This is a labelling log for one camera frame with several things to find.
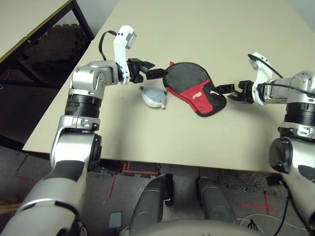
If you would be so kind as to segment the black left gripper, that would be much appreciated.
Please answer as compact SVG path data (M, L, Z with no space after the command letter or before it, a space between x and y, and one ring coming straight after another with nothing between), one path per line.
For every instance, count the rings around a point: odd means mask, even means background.
M140 75L140 71L146 71L145 75L147 80L164 78L168 74L166 70L161 68L150 70L155 67L154 64L137 58L128 59L127 65L130 73L130 81L132 83L143 82L143 76Z

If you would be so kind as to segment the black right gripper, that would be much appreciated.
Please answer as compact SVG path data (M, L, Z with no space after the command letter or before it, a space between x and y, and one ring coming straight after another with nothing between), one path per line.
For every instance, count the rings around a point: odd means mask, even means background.
M217 93L230 93L227 97L234 101L241 101L246 103L254 103L252 96L252 86L254 82L250 80L240 81L238 88L241 92L234 90L234 84L219 85L216 87Z

